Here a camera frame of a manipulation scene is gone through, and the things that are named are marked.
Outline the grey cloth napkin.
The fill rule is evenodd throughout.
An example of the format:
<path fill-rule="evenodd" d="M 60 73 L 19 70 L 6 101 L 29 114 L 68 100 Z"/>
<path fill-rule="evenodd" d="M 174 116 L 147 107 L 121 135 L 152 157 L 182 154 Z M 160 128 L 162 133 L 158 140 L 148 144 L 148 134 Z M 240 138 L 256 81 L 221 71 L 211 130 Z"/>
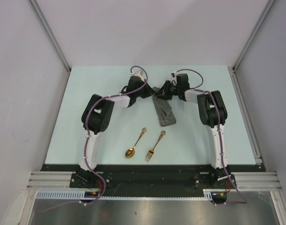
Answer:
<path fill-rule="evenodd" d="M 160 99 L 153 95 L 152 101 L 161 127 L 167 127 L 176 124 L 176 118 L 167 100 Z"/>

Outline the gold fork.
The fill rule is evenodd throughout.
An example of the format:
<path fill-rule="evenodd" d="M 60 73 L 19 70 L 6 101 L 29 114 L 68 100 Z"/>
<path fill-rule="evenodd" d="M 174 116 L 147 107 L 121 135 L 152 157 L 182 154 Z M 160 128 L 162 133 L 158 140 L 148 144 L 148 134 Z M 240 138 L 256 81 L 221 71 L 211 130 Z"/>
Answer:
<path fill-rule="evenodd" d="M 161 134 L 156 142 L 156 144 L 154 145 L 154 147 L 148 151 L 146 157 L 145 157 L 145 162 L 149 162 L 150 159 L 152 158 L 152 156 L 154 155 L 154 151 L 155 151 L 155 148 L 156 146 L 158 145 L 158 143 L 160 142 L 160 140 L 164 137 L 164 135 L 166 134 L 166 131 L 161 131 Z"/>

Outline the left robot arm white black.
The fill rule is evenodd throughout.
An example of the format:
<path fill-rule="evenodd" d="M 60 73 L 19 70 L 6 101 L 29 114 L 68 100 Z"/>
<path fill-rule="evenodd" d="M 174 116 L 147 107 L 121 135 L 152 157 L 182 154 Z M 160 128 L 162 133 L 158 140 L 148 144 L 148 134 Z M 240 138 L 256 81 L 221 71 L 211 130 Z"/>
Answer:
<path fill-rule="evenodd" d="M 97 175 L 92 170 L 96 167 L 97 142 L 101 133 L 108 128 L 113 110 L 130 107 L 137 98 L 147 98 L 153 94 L 154 90 L 147 80 L 133 75 L 128 85 L 116 95 L 105 97 L 97 94 L 92 95 L 81 117 L 87 135 L 84 156 L 79 164 L 79 169 L 76 170 L 76 175 L 84 186 L 89 188 L 96 183 Z"/>

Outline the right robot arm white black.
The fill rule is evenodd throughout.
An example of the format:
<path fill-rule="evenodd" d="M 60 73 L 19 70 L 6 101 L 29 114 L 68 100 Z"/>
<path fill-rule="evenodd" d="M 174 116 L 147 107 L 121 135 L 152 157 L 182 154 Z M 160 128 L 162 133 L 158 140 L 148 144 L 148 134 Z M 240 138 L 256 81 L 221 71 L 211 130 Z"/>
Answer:
<path fill-rule="evenodd" d="M 155 92 L 155 96 L 163 100 L 171 100 L 177 96 L 184 102 L 197 104 L 201 123 L 206 127 L 209 135 L 211 153 L 211 169 L 209 183 L 214 188 L 220 188 L 229 178 L 228 160 L 224 144 L 224 125 L 227 110 L 220 91 L 201 90 L 191 87 L 187 74 L 174 73 L 171 81 L 167 80 Z"/>

